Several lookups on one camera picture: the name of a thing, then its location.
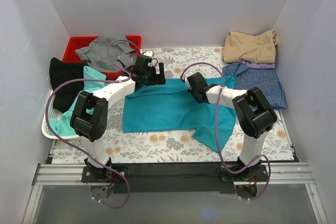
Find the teal blue t shirt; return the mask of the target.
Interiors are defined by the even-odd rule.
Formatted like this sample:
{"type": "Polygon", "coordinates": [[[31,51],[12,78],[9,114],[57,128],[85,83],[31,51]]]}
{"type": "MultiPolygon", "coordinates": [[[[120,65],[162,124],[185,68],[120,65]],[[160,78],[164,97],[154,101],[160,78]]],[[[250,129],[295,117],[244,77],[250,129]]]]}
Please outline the teal blue t shirt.
{"type": "MultiPolygon", "coordinates": [[[[221,149],[229,140],[236,123],[233,109],[219,106],[218,132],[221,149]]],[[[164,85],[146,86],[125,98],[122,118],[125,133],[168,130],[194,130],[193,137],[217,151],[215,105],[197,101],[180,79],[164,85]]]]}

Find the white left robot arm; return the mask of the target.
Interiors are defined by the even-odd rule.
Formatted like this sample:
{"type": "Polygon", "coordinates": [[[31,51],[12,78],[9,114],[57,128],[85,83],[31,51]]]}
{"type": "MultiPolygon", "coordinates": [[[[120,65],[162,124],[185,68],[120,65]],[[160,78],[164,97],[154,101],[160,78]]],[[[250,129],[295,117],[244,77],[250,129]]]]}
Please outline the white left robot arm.
{"type": "Polygon", "coordinates": [[[93,175],[98,181],[106,182],[112,175],[107,166],[110,156],[102,141],[107,129],[108,110],[144,86],[165,83],[164,64],[147,55],[139,55],[129,73],[123,73],[99,90],[79,93],[70,126],[80,137],[88,156],[86,164],[95,167],[93,175]]]}

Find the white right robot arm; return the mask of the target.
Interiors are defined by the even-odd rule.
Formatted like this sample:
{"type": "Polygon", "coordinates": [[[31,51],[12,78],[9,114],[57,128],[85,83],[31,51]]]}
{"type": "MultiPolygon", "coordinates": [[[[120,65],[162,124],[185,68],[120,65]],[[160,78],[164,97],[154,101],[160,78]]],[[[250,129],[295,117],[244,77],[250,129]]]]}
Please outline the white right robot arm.
{"type": "Polygon", "coordinates": [[[188,93],[198,103],[215,104],[215,141],[223,167],[242,180],[251,180],[260,165],[265,138],[277,121],[277,115],[262,91],[259,88],[236,90],[223,85],[208,84],[199,72],[180,79],[186,83],[188,93]],[[219,106],[235,111],[244,132],[243,149],[237,159],[236,170],[231,170],[222,156],[218,132],[219,106]]]}

